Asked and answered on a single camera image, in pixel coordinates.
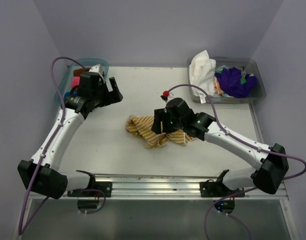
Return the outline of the yellow white striped towel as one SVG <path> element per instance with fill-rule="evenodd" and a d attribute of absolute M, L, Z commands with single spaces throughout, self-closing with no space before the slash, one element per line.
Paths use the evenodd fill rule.
<path fill-rule="evenodd" d="M 195 138 L 189 136 L 183 130 L 178 130 L 168 134 L 156 134 L 151 130 L 153 122 L 153 116 L 130 115 L 125 124 L 126 131 L 133 136 L 144 140 L 145 148 L 147 149 L 158 149 L 165 146 L 168 142 L 186 146 L 195 140 Z"/>

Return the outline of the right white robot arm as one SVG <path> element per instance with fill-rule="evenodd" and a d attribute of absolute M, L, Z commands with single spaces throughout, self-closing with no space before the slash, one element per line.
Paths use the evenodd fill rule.
<path fill-rule="evenodd" d="M 224 170 L 216 181 L 206 184 L 206 190 L 213 196 L 240 193 L 245 187 L 256 187 L 273 195 L 289 169 L 283 146 L 276 143 L 271 147 L 252 141 L 207 113 L 195 113 L 179 97 L 154 111 L 151 130 L 157 135 L 182 130 L 188 136 L 224 148 L 249 164 L 248 168 L 237 171 Z"/>

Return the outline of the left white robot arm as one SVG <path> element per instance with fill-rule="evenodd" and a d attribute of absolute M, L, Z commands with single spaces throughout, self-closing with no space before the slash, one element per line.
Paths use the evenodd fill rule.
<path fill-rule="evenodd" d="M 77 129 L 96 108 L 121 102 L 123 96 L 114 77 L 107 81 L 99 73 L 86 71 L 79 84 L 72 87 L 64 98 L 64 109 L 38 151 L 30 160 L 18 165 L 21 180 L 29 192 L 59 199 L 67 191 L 79 190 L 92 196 L 97 189 L 91 173 L 77 170 L 60 173 L 63 155 Z"/>

